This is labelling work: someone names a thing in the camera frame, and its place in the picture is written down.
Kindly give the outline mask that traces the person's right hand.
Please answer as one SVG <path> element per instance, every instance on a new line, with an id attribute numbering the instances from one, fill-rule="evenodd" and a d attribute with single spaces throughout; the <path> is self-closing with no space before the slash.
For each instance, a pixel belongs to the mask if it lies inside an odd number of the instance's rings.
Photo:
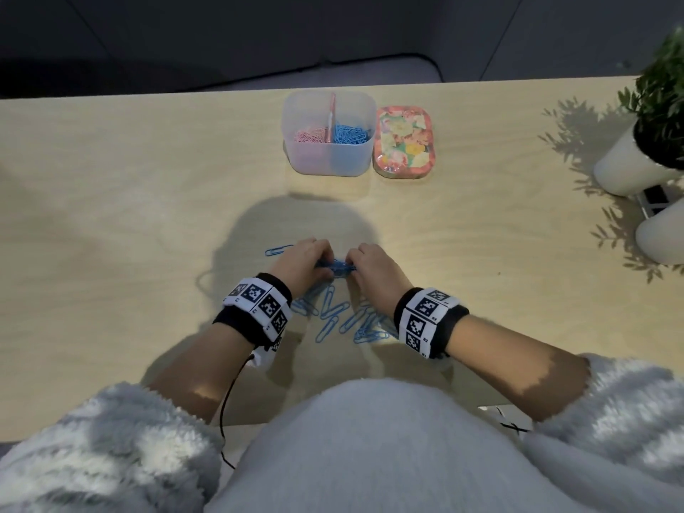
<path id="1" fill-rule="evenodd" d="M 363 297 L 372 307 L 389 316 L 401 298 L 414 288 L 406 274 L 377 244 L 377 265 L 368 275 L 353 277 Z"/>

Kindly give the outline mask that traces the person's left hand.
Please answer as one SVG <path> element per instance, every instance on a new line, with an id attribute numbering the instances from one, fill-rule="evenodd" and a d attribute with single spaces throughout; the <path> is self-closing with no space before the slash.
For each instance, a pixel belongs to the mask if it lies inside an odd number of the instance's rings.
<path id="1" fill-rule="evenodd" d="M 329 269 L 303 268 L 302 241 L 284 251 L 266 271 L 286 285 L 293 300 L 302 297 L 312 287 L 327 283 L 334 278 Z"/>

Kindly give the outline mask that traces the blue paper clip bundle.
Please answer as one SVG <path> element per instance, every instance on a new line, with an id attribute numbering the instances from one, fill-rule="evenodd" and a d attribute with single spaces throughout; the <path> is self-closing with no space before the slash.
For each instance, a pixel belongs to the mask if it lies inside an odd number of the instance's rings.
<path id="1" fill-rule="evenodd" d="M 356 270 L 356 267 L 353 264 L 349 264 L 344 260 L 339 259 L 334 259 L 332 262 L 328 262 L 325 259 L 319 259 L 316 262 L 315 267 L 329 269 L 334 275 L 334 278 L 346 278 Z"/>

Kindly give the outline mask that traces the person's left forearm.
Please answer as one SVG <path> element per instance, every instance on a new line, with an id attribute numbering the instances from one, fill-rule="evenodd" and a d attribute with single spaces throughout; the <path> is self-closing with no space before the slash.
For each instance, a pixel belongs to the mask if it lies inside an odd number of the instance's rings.
<path id="1" fill-rule="evenodd" d="M 253 350 L 235 328 L 214 323 L 145 387 L 210 424 Z"/>

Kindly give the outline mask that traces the person's right forearm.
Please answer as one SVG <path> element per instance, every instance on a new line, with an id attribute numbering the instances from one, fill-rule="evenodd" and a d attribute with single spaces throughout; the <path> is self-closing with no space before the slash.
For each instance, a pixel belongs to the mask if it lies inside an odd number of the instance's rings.
<path id="1" fill-rule="evenodd" d="M 590 380 L 583 356 L 474 315 L 455 325 L 447 353 L 536 423 L 581 398 Z"/>

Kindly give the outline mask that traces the spread of blue clips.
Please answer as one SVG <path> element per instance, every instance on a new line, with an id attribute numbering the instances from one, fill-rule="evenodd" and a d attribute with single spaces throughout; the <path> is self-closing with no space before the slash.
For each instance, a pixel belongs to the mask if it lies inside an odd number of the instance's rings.
<path id="1" fill-rule="evenodd" d="M 314 341 L 321 344 L 333 335 L 349 336 L 355 344 L 391 343 L 398 333 L 389 317 L 375 310 L 368 300 L 357 303 L 341 284 L 314 287 L 292 302 L 293 313 L 310 318 Z"/>

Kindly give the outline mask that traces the black wristband with square markers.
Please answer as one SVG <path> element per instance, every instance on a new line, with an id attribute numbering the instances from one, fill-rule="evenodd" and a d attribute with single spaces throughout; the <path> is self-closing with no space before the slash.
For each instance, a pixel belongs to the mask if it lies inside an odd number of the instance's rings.
<path id="1" fill-rule="evenodd" d="M 393 314 L 398 342 L 421 357 L 449 357 L 447 345 L 456 324 L 470 311 L 461 301 L 434 287 L 415 287 L 399 299 Z"/>
<path id="2" fill-rule="evenodd" d="M 257 349 L 276 353 L 293 315 L 291 302 L 290 291 L 273 275 L 244 278 L 224 298 L 213 322 L 232 327 Z"/>

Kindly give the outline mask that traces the translucent plastic container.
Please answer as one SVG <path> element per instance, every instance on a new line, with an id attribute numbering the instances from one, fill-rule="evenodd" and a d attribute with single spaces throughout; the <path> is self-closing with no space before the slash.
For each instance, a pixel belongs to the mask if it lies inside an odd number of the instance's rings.
<path id="1" fill-rule="evenodd" d="M 287 159 L 306 175 L 357 177 L 372 163 L 377 105 L 368 94 L 342 89 L 304 89 L 284 102 L 280 129 Z M 332 143 L 335 124 L 370 130 L 371 139 L 357 146 Z M 300 144 L 295 133 L 304 128 L 328 127 L 329 143 Z"/>

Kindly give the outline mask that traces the heap of blue clips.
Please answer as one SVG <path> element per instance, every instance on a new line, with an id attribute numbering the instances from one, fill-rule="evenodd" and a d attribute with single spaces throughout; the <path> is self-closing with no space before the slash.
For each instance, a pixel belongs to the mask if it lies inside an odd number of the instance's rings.
<path id="1" fill-rule="evenodd" d="M 337 123 L 332 131 L 333 144 L 360 146 L 367 143 L 370 139 L 370 130 L 360 126 L 347 126 Z"/>

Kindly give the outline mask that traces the floral tin box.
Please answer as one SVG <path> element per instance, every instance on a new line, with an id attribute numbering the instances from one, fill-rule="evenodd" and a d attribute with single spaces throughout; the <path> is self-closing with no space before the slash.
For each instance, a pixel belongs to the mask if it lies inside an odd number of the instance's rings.
<path id="1" fill-rule="evenodd" d="M 378 108 L 373 138 L 373 168 L 384 178 L 416 180 L 434 168 L 432 119 L 415 105 Z"/>

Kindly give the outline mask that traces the white fluffy sweater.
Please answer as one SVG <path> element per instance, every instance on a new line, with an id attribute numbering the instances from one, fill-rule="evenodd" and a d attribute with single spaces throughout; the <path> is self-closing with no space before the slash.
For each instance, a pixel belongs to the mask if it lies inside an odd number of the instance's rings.
<path id="1" fill-rule="evenodd" d="M 684 380 L 587 359 L 521 442 L 438 389 L 345 382 L 265 425 L 219 493 L 217 431 L 119 383 L 0 459 L 0 513 L 684 513 Z"/>

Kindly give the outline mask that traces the white plant pot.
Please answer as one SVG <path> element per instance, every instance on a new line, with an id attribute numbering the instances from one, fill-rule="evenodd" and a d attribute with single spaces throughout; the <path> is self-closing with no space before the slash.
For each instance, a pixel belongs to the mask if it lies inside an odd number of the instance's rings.
<path id="1" fill-rule="evenodd" d="M 634 196 L 684 175 L 684 171 L 661 165 L 644 154 L 637 145 L 635 131 L 636 123 L 633 123 L 594 165 L 594 180 L 611 195 Z"/>
<path id="2" fill-rule="evenodd" d="M 684 265 L 684 196 L 636 229 L 639 250 L 660 265 Z"/>

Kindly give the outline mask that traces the black and white marker card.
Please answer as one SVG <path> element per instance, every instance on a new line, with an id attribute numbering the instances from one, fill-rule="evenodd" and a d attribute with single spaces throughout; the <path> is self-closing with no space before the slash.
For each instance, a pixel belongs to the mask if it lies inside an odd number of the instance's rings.
<path id="1" fill-rule="evenodd" d="M 656 185 L 644 189 L 636 195 L 645 219 L 650 219 L 671 206 L 672 201 L 665 189 L 666 186 Z"/>

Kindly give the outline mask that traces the green potted plant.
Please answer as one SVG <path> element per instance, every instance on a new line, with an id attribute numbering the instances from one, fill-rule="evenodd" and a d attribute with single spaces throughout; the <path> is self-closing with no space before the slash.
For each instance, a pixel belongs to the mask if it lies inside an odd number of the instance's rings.
<path id="1" fill-rule="evenodd" d="M 637 147 L 655 163 L 684 172 L 684 26 L 665 37 L 653 62 L 618 100 L 636 117 Z"/>

